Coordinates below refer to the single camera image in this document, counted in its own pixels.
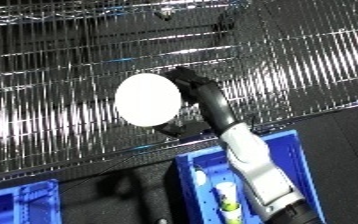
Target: cup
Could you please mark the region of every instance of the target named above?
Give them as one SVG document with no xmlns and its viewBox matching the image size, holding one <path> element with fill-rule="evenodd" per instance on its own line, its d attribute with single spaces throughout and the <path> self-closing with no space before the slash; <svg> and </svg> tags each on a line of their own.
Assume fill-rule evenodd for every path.
<svg viewBox="0 0 358 224">
<path fill-rule="evenodd" d="M 215 186 L 219 195 L 219 207 L 227 212 L 238 209 L 237 186 L 234 182 L 222 182 Z"/>
<path fill-rule="evenodd" d="M 225 211 L 221 208 L 220 212 L 221 212 L 226 224 L 242 224 L 243 223 L 243 213 L 242 213 L 240 204 L 238 204 L 237 209 L 235 209 L 235 210 Z"/>
</svg>

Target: chrome wire shelf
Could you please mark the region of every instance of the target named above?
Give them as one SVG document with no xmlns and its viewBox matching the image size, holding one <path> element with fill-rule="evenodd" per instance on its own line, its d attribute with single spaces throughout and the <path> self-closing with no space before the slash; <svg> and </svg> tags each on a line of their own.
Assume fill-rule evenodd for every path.
<svg viewBox="0 0 358 224">
<path fill-rule="evenodd" d="M 358 105 L 358 0 L 0 0 L 0 180 L 176 147 L 114 94 L 177 65 L 262 129 Z"/>
</svg>

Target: blue crate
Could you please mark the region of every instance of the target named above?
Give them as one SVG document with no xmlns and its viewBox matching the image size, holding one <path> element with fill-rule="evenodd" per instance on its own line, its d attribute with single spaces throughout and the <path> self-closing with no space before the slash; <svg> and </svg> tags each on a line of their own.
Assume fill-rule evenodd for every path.
<svg viewBox="0 0 358 224">
<path fill-rule="evenodd" d="M 56 180 L 0 190 L 0 224 L 33 223 L 61 224 Z"/>
<path fill-rule="evenodd" d="M 283 169 L 305 195 L 306 200 L 324 221 L 312 178 L 296 131 L 286 131 L 263 137 L 269 145 L 271 157 Z M 223 217 L 219 212 L 218 197 L 214 186 L 220 182 L 233 181 L 238 186 L 238 196 L 242 204 L 244 223 L 259 224 L 260 218 L 250 209 L 243 193 L 240 179 L 230 170 L 225 152 L 220 147 L 212 147 L 192 153 L 179 155 L 176 162 L 181 179 L 183 194 L 190 218 L 194 224 L 221 224 Z M 198 186 L 195 180 L 196 169 L 203 170 L 207 182 Z"/>
</svg>

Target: wire rack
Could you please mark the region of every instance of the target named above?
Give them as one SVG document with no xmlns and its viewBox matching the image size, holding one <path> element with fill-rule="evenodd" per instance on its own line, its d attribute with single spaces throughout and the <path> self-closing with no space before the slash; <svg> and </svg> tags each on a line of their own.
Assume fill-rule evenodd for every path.
<svg viewBox="0 0 358 224">
<path fill-rule="evenodd" d="M 0 0 L 0 180 L 177 146 L 114 108 L 177 65 L 262 128 L 358 105 L 358 1 Z"/>
</svg>

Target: white object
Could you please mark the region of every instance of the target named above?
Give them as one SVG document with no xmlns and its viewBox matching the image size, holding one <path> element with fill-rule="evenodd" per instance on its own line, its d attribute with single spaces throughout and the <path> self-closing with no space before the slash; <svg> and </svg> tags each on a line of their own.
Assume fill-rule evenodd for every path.
<svg viewBox="0 0 358 224">
<path fill-rule="evenodd" d="M 237 204 L 237 186 L 233 182 L 222 182 L 215 186 L 220 203 Z"/>
<path fill-rule="evenodd" d="M 207 174 L 202 170 L 196 171 L 196 182 L 198 186 L 202 186 L 207 182 Z"/>
<path fill-rule="evenodd" d="M 118 113 L 129 123 L 152 127 L 174 118 L 182 105 L 180 92 L 169 79 L 143 73 L 129 77 L 115 94 Z"/>
<path fill-rule="evenodd" d="M 223 209 L 220 209 L 220 212 L 222 213 L 223 218 L 225 219 L 225 223 L 242 223 L 243 219 L 243 212 L 241 204 L 238 206 L 236 210 L 233 211 L 224 211 Z"/>
</svg>

